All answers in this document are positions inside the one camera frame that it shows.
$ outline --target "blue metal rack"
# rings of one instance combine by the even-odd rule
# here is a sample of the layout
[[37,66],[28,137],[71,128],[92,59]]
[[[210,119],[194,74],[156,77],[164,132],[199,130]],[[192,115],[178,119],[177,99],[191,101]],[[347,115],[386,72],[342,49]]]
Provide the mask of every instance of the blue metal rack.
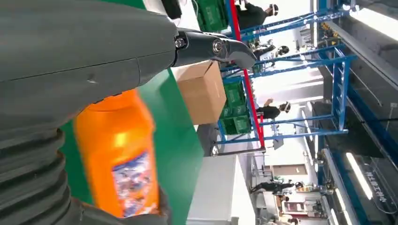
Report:
[[[226,8],[230,20],[231,28],[233,30],[233,35],[239,35],[240,33],[248,33],[251,31],[255,30],[262,30],[262,29],[267,29],[271,28],[277,25],[282,25],[286,24],[286,26],[283,27],[278,27],[275,29],[270,29],[266,30],[263,32],[259,32],[253,35],[246,35],[241,37],[242,41],[245,40],[250,40],[253,38],[258,38],[260,36],[272,34],[272,33],[277,33],[281,32],[284,30],[290,30],[298,27],[305,26],[307,24],[311,23],[319,23],[327,20],[332,20],[335,18],[339,18],[345,15],[348,15],[350,13],[350,10],[336,10],[336,9],[325,9],[322,11],[318,12],[311,12],[305,15],[301,16],[296,16],[287,20],[282,20],[262,26],[257,26],[257,27],[252,27],[249,29],[245,29],[240,31],[239,33],[239,28],[236,27],[237,24],[237,18],[236,12],[233,13],[232,6],[233,1],[228,0],[226,3]],[[344,129],[344,119],[345,119],[345,105],[346,105],[346,96],[347,96],[347,86],[349,82],[349,69],[350,69],[350,63],[353,59],[355,59],[355,56],[349,55],[345,56],[341,48],[343,48],[343,45],[338,45],[338,46],[330,46],[322,49],[316,49],[308,52],[303,52],[299,54],[294,54],[290,56],[285,56],[285,57],[280,57],[280,58],[275,58],[271,60],[264,60],[264,61],[258,61],[256,62],[256,65],[259,64],[265,64],[265,63],[270,63],[270,62],[276,62],[276,61],[301,61],[302,65],[297,65],[293,66],[291,68],[285,68],[285,69],[276,69],[276,70],[266,70],[262,73],[251,73],[248,75],[248,78],[253,79],[257,77],[263,77],[263,76],[270,76],[270,75],[275,75],[278,73],[284,73],[288,71],[294,71],[294,70],[300,70],[300,69],[306,69],[306,68],[316,68],[316,67],[321,67],[321,66],[328,66],[329,68],[335,68],[333,69],[334,75],[334,81],[333,81],[333,98],[332,98],[332,111],[330,114],[327,115],[322,115],[322,116],[315,116],[315,117],[310,117],[310,118],[305,118],[305,119],[294,119],[294,120],[280,120],[280,121],[271,121],[271,122],[263,122],[260,123],[260,127],[263,128],[264,126],[267,125],[275,125],[275,124],[283,124],[283,123],[288,123],[288,124],[294,124],[295,126],[303,127],[303,125],[296,124],[295,122],[301,122],[301,121],[306,121],[306,120],[332,120],[333,124],[335,125],[335,129],[333,130],[323,130],[323,129],[317,129],[317,128],[311,128],[310,131],[311,133],[304,133],[304,134],[294,134],[294,135],[282,135],[278,134],[277,132],[273,132],[273,135],[271,136],[265,136],[264,132],[259,132],[257,129],[252,129],[254,130],[255,137],[254,138],[245,138],[245,135],[239,135],[231,140],[226,140],[225,138],[225,132],[223,131],[223,128],[221,126],[221,122],[218,122],[220,133],[222,140],[217,142],[217,144],[229,144],[229,143],[242,143],[242,142],[255,142],[255,141],[260,141],[263,142],[264,140],[274,140],[274,139],[283,139],[283,138],[294,138],[294,137],[305,137],[305,136],[312,136],[312,135],[337,135],[337,134],[344,134],[347,133],[348,130]],[[323,54],[326,55],[327,52],[333,52],[333,55],[335,56],[332,59],[319,59],[319,57],[313,57],[315,59],[305,59],[304,56],[306,55],[313,55],[313,56],[318,56],[318,54]],[[228,68],[223,68],[221,69],[222,72],[227,73],[226,76],[223,77],[223,82],[224,83],[233,83],[233,82],[243,82],[245,83],[245,79],[240,73],[242,70],[237,68],[237,67],[228,67]],[[252,96],[248,93],[251,93],[250,90],[247,90],[247,86],[243,85],[246,96],[248,98],[252,98]],[[250,119],[252,124],[255,124],[257,122],[257,115],[256,112],[253,112],[252,108],[249,107],[249,114],[250,114]]]
[[[321,66],[327,66],[328,68],[333,68],[331,71],[333,74],[333,97],[332,97],[332,111],[330,114],[314,116],[305,119],[293,119],[293,120],[278,120],[278,121],[270,121],[260,123],[260,126],[266,125],[275,125],[275,124],[294,124],[296,126],[302,127],[303,125],[297,124],[296,122],[303,122],[305,120],[332,120],[335,129],[333,130],[325,130],[318,129],[314,127],[310,127],[311,133],[304,134],[294,134],[294,135],[281,135],[274,133],[272,136],[264,136],[261,137],[263,140],[274,140],[274,139],[283,139],[283,138],[294,138],[294,137],[304,137],[304,136],[312,136],[312,135],[337,135],[347,133],[348,130],[344,128],[344,120],[345,120],[345,107],[346,107],[346,98],[347,98],[347,90],[349,83],[349,74],[350,74],[350,64],[351,61],[356,58],[355,55],[344,55],[341,49],[344,45],[334,45],[322,49],[316,49],[304,53],[294,54],[290,56],[280,57],[272,60],[264,60],[258,61],[257,64],[275,62],[275,61],[301,61],[302,65],[297,65],[290,68],[278,69],[278,70],[270,70],[265,71],[263,73],[255,73],[249,74],[250,78],[257,78],[263,76],[275,75],[278,73],[284,73],[288,71],[306,69],[306,68],[316,68]],[[331,59],[313,59],[306,60],[303,58],[304,55],[317,55],[319,53],[328,53],[332,52],[333,58]],[[233,71],[235,74],[233,76],[226,76],[223,81],[224,83],[233,83],[239,82],[243,80],[243,77],[236,73],[238,69],[237,67],[228,67],[222,69],[223,72]],[[256,120],[257,118],[251,115],[252,120]],[[222,129],[220,129],[222,140],[218,142],[218,144],[229,144],[229,143],[242,143],[242,142],[255,142],[259,141],[259,137],[255,138],[242,138],[242,136],[234,138],[232,140],[226,140],[224,138],[224,133]]]
[[[321,23],[324,21],[329,21],[329,20],[333,20],[333,19],[336,19],[339,17],[343,17],[346,15],[349,15],[351,10],[355,10],[355,9],[353,8],[353,9],[349,9],[349,10],[345,10],[345,9],[336,10],[336,9],[329,8],[329,9],[318,11],[318,12],[312,12],[312,13],[304,14],[301,16],[296,16],[296,17],[286,19],[286,20],[281,20],[281,21],[277,21],[277,22],[273,22],[273,23],[268,23],[265,25],[248,28],[245,30],[241,30],[240,33],[245,34],[245,33],[256,31],[256,30],[260,31],[263,29],[267,29],[266,31],[262,31],[262,32],[259,32],[256,34],[242,36],[242,41],[248,41],[248,40],[252,40],[252,39],[255,39],[255,38],[258,38],[261,36],[306,26],[307,24],[312,24],[312,23],[316,23],[316,22]],[[272,27],[275,27],[275,26],[278,26],[281,24],[285,24],[285,23],[289,23],[289,24],[287,24],[286,26],[283,26],[283,27],[269,29],[269,28],[272,28]]]

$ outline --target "table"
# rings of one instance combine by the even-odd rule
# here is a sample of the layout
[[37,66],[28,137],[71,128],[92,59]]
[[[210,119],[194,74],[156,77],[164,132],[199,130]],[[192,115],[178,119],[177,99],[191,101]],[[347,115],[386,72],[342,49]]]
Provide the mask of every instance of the table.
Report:
[[[113,2],[138,8],[145,7],[141,0]],[[183,225],[202,163],[203,149],[170,70],[159,73],[140,87],[139,91],[156,122],[154,143],[159,182],[168,194],[173,210],[173,224]],[[73,135],[72,123],[63,126],[62,130],[66,133],[66,143],[61,150],[67,159],[66,170],[72,195],[84,202],[93,203]]]

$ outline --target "orange bottle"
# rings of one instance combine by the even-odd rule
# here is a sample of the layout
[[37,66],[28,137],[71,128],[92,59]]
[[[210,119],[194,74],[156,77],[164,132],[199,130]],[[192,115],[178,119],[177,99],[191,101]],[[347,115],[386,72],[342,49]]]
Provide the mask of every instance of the orange bottle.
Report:
[[95,205],[120,218],[156,212],[154,122],[138,91],[88,106],[74,127]]

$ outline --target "blue metal shelf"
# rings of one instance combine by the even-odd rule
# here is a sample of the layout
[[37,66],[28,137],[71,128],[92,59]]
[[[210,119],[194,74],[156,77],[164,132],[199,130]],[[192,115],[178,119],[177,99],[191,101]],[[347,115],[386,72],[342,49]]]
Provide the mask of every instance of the blue metal shelf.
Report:
[[[233,20],[232,13],[230,12],[230,5],[227,4],[227,11],[230,18],[230,21]],[[319,12],[312,12],[301,16],[296,16],[287,20],[282,20],[262,26],[257,26],[249,29],[242,30],[241,33],[247,33],[254,30],[261,30],[270,27],[274,27],[281,24],[286,24],[286,26],[267,30],[264,32],[260,32],[254,35],[243,36],[242,40],[250,40],[253,38],[257,38],[260,36],[268,35],[271,33],[276,33],[284,30],[290,30],[297,27],[305,26],[310,23],[318,23],[327,20],[332,20],[335,18],[339,18],[349,14],[349,10],[334,10],[334,9],[326,9]],[[250,79],[255,79],[258,77],[263,76],[270,76],[276,75],[278,73],[284,73],[289,71],[295,71],[300,69],[307,69],[307,68],[316,68],[321,66],[327,66],[329,68],[333,68],[334,73],[334,82],[333,82],[333,98],[332,98],[332,105],[333,109],[330,114],[305,118],[305,119],[293,119],[293,120],[281,120],[281,121],[272,121],[272,122],[263,122],[260,123],[260,126],[266,125],[275,125],[275,124],[282,124],[282,123],[289,123],[294,124],[296,126],[302,126],[295,124],[294,122],[306,121],[306,120],[332,120],[333,124],[335,125],[335,129],[333,130],[320,130],[317,128],[310,127],[311,133],[305,134],[294,134],[294,135],[282,135],[274,132],[272,136],[265,136],[264,132],[259,134],[258,132],[255,133],[254,138],[244,138],[244,135],[240,135],[232,140],[226,140],[224,137],[225,132],[222,130],[221,123],[219,122],[219,128],[222,135],[222,140],[217,142],[218,144],[229,144],[229,143],[242,143],[242,142],[254,142],[254,141],[263,141],[263,140],[274,140],[274,139],[283,139],[283,138],[294,138],[294,137],[305,137],[305,136],[312,136],[312,135],[337,135],[337,134],[344,134],[347,133],[348,130],[344,128],[344,119],[345,119],[345,106],[346,106],[346,97],[347,97],[347,87],[349,82],[349,71],[350,71],[350,63],[353,59],[356,58],[354,55],[345,56],[342,51],[340,50],[343,48],[344,45],[337,45],[337,46],[330,46],[322,49],[316,49],[308,52],[302,52],[298,54],[293,54],[285,57],[275,58],[271,60],[263,60],[257,61],[256,65],[259,64],[266,64],[270,62],[277,62],[277,61],[301,61],[301,65],[293,66],[290,68],[284,69],[277,69],[277,70],[266,70],[262,73],[251,73],[249,74]],[[326,52],[333,52],[332,59],[305,59],[306,55],[318,55],[323,53],[326,55]],[[233,83],[233,82],[244,82],[244,77],[239,74],[242,70],[238,67],[228,67],[221,69],[222,72],[227,73],[223,77],[224,83]],[[248,90],[245,93],[248,98],[252,98],[252,96],[248,96]],[[250,119],[252,124],[254,124],[257,120],[256,112],[253,112],[252,109],[249,107],[250,112]]]

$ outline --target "person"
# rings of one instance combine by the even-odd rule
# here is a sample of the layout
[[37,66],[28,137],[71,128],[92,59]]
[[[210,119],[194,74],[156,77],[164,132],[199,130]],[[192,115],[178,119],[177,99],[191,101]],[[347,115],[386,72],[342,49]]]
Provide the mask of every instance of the person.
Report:
[[[253,51],[253,54],[256,56],[257,61],[263,60],[264,57],[262,56],[264,56],[264,54],[272,52],[273,50],[276,49],[274,45],[270,44],[260,45],[258,42],[255,43],[255,46],[256,49]],[[289,47],[285,45],[280,46],[275,52],[275,57],[285,55],[289,53],[289,51],[290,51]]]
[[241,30],[260,26],[268,16],[278,15],[279,7],[276,4],[270,4],[264,11],[261,7],[255,6],[245,0],[246,10],[241,10],[240,5],[236,5],[237,19]]
[[280,182],[274,182],[274,181],[262,182],[256,186],[254,186],[250,190],[250,193],[254,193],[260,189],[264,189],[265,191],[272,191],[272,194],[276,195],[277,193],[282,192],[283,189],[290,188],[293,186],[294,186],[294,184],[292,184],[292,183],[280,183]]
[[296,218],[293,218],[291,215],[288,214],[283,214],[278,218],[278,220],[274,220],[274,223],[277,225],[298,225],[299,220]]
[[258,114],[262,114],[264,119],[275,119],[277,116],[279,116],[279,114],[281,114],[281,112],[286,112],[288,113],[290,111],[291,108],[291,104],[289,102],[286,102],[284,104],[279,105],[279,107],[275,107],[275,106],[270,106],[269,104],[271,104],[274,100],[272,98],[268,99],[263,107],[258,107],[256,109],[256,112]]

